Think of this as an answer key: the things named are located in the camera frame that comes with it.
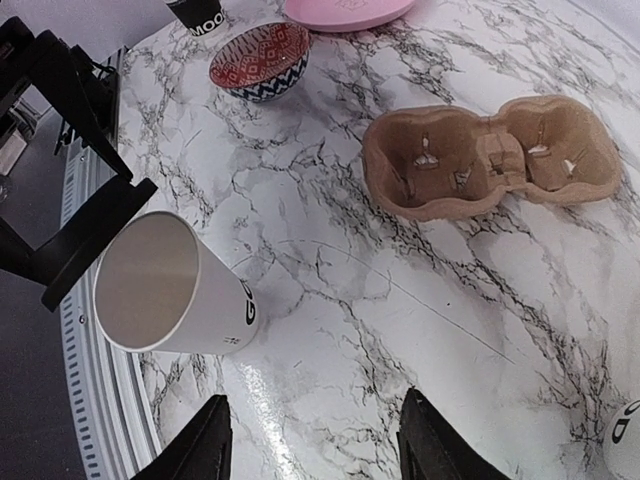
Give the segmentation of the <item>white paper cup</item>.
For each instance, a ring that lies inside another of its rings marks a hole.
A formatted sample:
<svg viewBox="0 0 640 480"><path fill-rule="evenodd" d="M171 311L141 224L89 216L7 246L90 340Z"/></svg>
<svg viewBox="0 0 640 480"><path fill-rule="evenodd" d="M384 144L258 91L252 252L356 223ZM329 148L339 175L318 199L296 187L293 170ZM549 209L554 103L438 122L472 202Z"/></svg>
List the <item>white paper cup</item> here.
<svg viewBox="0 0 640 480"><path fill-rule="evenodd" d="M606 467L617 479L635 480L640 474L639 400L615 412L603 440Z"/></svg>
<svg viewBox="0 0 640 480"><path fill-rule="evenodd" d="M132 353L226 355L259 327L255 293L166 211L128 223L100 259L94 315L104 337Z"/></svg>

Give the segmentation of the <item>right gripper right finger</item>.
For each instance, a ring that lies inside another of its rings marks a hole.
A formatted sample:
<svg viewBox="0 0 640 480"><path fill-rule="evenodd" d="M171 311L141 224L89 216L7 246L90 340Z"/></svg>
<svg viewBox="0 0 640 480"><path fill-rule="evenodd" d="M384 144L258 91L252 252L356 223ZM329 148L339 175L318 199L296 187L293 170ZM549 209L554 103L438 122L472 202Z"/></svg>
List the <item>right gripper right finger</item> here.
<svg viewBox="0 0 640 480"><path fill-rule="evenodd" d="M416 388L403 401L397 440L402 479L508 479Z"/></svg>

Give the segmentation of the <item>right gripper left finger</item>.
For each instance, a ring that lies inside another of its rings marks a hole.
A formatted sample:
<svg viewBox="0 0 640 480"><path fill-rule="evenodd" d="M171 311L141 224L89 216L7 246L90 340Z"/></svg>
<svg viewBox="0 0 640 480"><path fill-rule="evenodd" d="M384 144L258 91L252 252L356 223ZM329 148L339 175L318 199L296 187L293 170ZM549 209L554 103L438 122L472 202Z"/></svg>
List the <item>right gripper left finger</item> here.
<svg viewBox="0 0 640 480"><path fill-rule="evenodd" d="M214 395L161 454L133 479L229 480L232 441L227 396Z"/></svg>

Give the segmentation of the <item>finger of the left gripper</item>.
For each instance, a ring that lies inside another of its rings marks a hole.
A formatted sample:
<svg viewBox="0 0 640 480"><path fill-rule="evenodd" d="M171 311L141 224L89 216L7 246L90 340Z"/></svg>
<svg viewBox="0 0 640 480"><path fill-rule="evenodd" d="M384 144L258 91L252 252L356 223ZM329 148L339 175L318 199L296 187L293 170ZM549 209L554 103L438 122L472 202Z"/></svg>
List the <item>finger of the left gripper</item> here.
<svg viewBox="0 0 640 480"><path fill-rule="evenodd" d="M1 25L1 113L35 87L119 176L133 174L101 130L72 50L49 30L34 35L17 17Z"/></svg>
<svg viewBox="0 0 640 480"><path fill-rule="evenodd" d="M113 177L38 249L1 222L1 269L45 287L42 304L54 311L110 242L157 191L148 178L138 185Z"/></svg>

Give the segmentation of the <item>brown cardboard cup carrier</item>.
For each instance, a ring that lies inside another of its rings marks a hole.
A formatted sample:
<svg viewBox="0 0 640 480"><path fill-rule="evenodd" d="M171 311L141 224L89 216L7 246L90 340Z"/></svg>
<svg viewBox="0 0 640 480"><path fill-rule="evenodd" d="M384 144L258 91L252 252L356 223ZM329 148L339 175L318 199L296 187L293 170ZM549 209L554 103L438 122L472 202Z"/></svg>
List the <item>brown cardboard cup carrier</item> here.
<svg viewBox="0 0 640 480"><path fill-rule="evenodd" d="M455 106L385 113L365 132L363 170L381 208L427 222L484 214L511 192L554 205L603 200L622 166L589 108L547 95L511 100L493 116Z"/></svg>

